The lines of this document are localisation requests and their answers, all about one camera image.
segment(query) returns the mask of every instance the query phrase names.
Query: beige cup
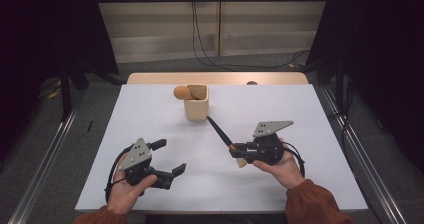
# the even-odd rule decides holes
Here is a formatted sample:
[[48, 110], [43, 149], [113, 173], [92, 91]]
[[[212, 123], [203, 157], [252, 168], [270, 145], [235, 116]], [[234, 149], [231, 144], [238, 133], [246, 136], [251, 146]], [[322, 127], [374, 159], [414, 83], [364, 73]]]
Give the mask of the beige cup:
[[184, 100], [186, 117], [190, 121], [204, 121], [209, 113], [209, 89], [206, 85], [187, 85], [199, 100]]

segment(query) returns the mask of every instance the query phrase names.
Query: person's left hand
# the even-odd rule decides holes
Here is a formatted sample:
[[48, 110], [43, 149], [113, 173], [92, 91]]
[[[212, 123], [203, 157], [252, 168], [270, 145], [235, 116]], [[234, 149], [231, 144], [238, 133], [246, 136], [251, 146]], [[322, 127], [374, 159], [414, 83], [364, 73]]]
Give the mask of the person's left hand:
[[[124, 154], [118, 162], [117, 166], [123, 162], [127, 154]], [[115, 171], [113, 182], [125, 178], [125, 172]], [[140, 194], [149, 186], [153, 185], [157, 180], [157, 176], [150, 175], [145, 177], [136, 186], [131, 186], [125, 179], [113, 185], [110, 192], [107, 209], [115, 214], [126, 215], [135, 205]]]

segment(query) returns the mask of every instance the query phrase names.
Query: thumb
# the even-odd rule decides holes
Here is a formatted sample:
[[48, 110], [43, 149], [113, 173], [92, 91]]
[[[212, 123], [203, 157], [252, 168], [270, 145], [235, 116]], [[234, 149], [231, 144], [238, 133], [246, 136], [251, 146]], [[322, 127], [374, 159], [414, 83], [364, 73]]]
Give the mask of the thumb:
[[149, 186], [153, 185], [153, 183], [156, 182], [156, 180], [158, 179], [157, 176], [155, 175], [150, 175], [145, 177], [143, 180], [141, 180], [140, 183], [137, 184], [137, 186], [135, 186], [135, 190], [138, 193], [142, 193], [144, 190], [146, 190]]
[[263, 161], [258, 161], [258, 160], [256, 160], [256, 161], [254, 161], [252, 164], [253, 164], [255, 167], [259, 168], [260, 170], [262, 170], [262, 171], [264, 171], [264, 172], [271, 173], [271, 170], [270, 170], [271, 166], [270, 166], [270, 165], [268, 165], [268, 164], [266, 164], [266, 163], [265, 163], [265, 162], [263, 162]]

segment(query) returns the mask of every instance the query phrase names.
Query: hand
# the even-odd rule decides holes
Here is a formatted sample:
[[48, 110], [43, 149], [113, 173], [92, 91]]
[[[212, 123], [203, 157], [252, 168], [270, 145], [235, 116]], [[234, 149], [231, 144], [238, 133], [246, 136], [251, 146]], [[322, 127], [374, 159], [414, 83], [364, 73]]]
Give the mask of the hand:
[[264, 172], [272, 174], [277, 181], [287, 189], [292, 189], [305, 181], [305, 178], [303, 178], [299, 171], [299, 167], [294, 160], [293, 154], [288, 151], [285, 151], [283, 158], [281, 158], [281, 160], [273, 166], [258, 160], [254, 161], [253, 165]]
[[[127, 154], [124, 154], [118, 162], [120, 166]], [[125, 172], [115, 171], [113, 182], [125, 178]], [[140, 194], [149, 186], [153, 185], [157, 180], [157, 176], [150, 175], [145, 177], [136, 186], [131, 186], [125, 179], [117, 182], [112, 187], [107, 209], [115, 214], [126, 215], [135, 205]]]

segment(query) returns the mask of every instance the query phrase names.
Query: sleeve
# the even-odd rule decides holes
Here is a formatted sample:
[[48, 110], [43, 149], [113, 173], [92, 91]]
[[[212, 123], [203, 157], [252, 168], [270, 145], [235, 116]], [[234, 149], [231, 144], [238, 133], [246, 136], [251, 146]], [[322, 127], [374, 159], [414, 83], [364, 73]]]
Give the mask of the sleeve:
[[286, 215], [290, 224], [353, 224], [340, 212], [333, 194], [327, 189], [305, 180], [286, 193]]
[[103, 206], [97, 212], [77, 217], [72, 224], [125, 224], [126, 222], [127, 216], [114, 214], [107, 210], [107, 206]]

